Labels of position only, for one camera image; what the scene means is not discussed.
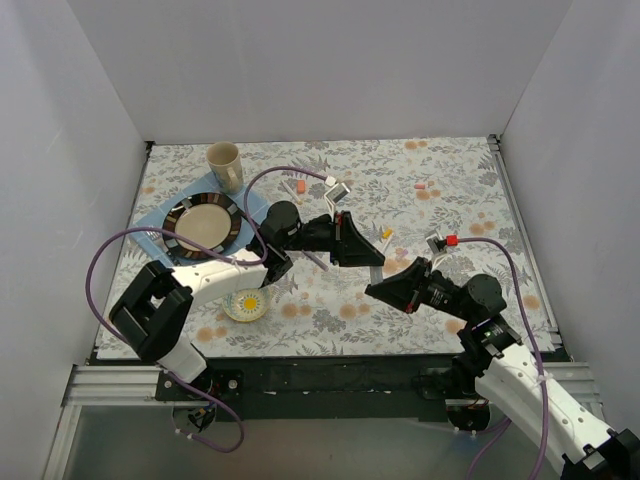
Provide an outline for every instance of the beige cup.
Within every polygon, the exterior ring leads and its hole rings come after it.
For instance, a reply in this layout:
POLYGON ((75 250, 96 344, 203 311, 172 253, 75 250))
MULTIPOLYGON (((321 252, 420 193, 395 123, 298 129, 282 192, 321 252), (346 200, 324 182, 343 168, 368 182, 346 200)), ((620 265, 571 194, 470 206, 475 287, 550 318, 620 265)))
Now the beige cup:
POLYGON ((207 163, 211 167, 224 193, 238 193, 242 190, 242 162, 237 145, 231 142, 217 142, 207 148, 207 163))

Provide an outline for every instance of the blue placemat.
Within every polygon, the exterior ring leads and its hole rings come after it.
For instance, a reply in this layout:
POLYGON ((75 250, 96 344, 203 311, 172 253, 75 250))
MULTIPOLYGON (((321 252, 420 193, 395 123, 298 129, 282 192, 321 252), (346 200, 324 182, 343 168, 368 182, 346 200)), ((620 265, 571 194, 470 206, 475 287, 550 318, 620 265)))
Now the blue placemat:
MULTIPOLYGON (((147 215, 142 217, 134 226, 136 227, 162 227, 164 223, 164 219, 166 218, 169 211, 178 203, 180 200, 185 197, 195 195, 196 193, 203 192, 220 192, 220 185, 218 184, 215 175, 213 172, 207 173, 204 177, 199 180, 196 180, 188 187, 183 188, 179 193, 171 197, 169 200, 164 202, 155 210, 149 212, 147 215)), ((238 207, 244 211, 244 192, 245 188, 243 188, 240 192, 235 195, 229 195, 229 197, 236 202, 238 207)), ((258 194, 251 191, 249 192, 249 212, 251 216, 256 222, 262 222, 267 216, 267 202, 262 199, 258 194)), ((131 235, 133 239, 142 247, 142 249, 147 252, 147 254, 151 257, 152 260, 160 260, 165 266, 171 267, 173 263, 165 255, 160 247, 155 245, 151 239, 143 232, 134 233, 131 235)), ((241 248, 244 248, 253 238, 253 230, 246 222, 246 220, 242 220, 242 227, 240 228, 240 233, 238 237, 233 242, 233 244, 227 248, 223 254, 231 255, 232 253, 237 252, 241 248)), ((184 258, 179 258, 181 265, 191 265, 193 263, 199 263, 203 260, 188 260, 184 258)))

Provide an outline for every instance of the white wall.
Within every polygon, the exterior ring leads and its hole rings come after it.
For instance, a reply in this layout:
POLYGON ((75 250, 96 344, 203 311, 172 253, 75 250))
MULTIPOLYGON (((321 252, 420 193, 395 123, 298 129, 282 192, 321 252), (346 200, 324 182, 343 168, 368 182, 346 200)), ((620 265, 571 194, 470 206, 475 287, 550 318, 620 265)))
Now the white wall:
POLYGON ((504 135, 571 351, 640 432, 640 3, 573 2, 504 135))
POLYGON ((143 138, 504 130, 570 0, 69 0, 143 138))
MULTIPOLYGON (((21 480, 42 474, 90 352, 86 267, 125 226, 144 144, 64 0, 0 9, 0 478, 21 480)), ((115 258, 97 271, 100 304, 115 258)))

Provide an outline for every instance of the plate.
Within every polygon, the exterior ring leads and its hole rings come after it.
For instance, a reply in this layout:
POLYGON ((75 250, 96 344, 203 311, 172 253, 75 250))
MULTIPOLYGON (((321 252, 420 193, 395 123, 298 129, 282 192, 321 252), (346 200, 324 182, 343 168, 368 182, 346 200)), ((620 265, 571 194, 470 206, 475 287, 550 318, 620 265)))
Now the plate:
POLYGON ((251 288, 234 292, 222 299, 222 309, 236 322, 253 322, 263 316, 271 305, 268 288, 251 288))
MULTIPOLYGON (((162 228, 187 237, 217 253, 238 238, 242 217, 238 205, 224 193, 204 192, 180 200, 169 211, 162 228)), ((163 235, 171 253, 190 260, 210 258, 180 240, 163 235)))

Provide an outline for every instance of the gray floral pattern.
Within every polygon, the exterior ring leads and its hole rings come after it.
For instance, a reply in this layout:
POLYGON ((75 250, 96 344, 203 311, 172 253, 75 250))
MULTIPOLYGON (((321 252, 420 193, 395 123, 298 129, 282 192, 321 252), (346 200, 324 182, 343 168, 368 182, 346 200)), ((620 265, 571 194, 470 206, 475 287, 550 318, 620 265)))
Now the gray floral pattern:
MULTIPOLYGON (((146 167, 132 222, 205 175, 207 145, 155 146, 146 167)), ((339 205, 350 210, 362 234, 381 246, 382 233, 394 231, 386 252, 384 275, 395 274, 415 259, 428 256, 425 234, 497 239, 514 255, 518 281, 525 295, 534 335, 543 350, 552 349, 547 312, 531 276, 519 230, 511 215, 489 146, 484 138, 425 138, 340 142, 239 144, 246 179, 275 165, 297 165, 331 174, 350 185, 352 193, 339 205), (414 184, 424 183, 424 190, 414 184)), ((260 179, 256 192, 267 202, 289 199, 280 182, 291 186, 299 174, 274 173, 260 179)), ((303 220, 323 213, 324 186, 307 179, 299 207, 303 220)), ((328 254, 319 254, 328 263, 328 254)), ((331 266, 324 272, 302 255, 294 268, 270 286, 269 312, 253 323, 236 323, 220 302, 192 310, 184 331, 205 355, 368 355, 455 353, 460 322, 422 307, 416 314, 396 311, 363 294, 368 269, 331 266)), ((107 311, 149 261, 132 240, 124 244, 107 311)), ((452 251, 439 268, 457 283, 478 272, 499 279, 508 308, 507 321, 525 337, 513 281, 501 253, 486 244, 464 244, 452 251)), ((108 332, 99 335, 101 359, 135 358, 108 332)))

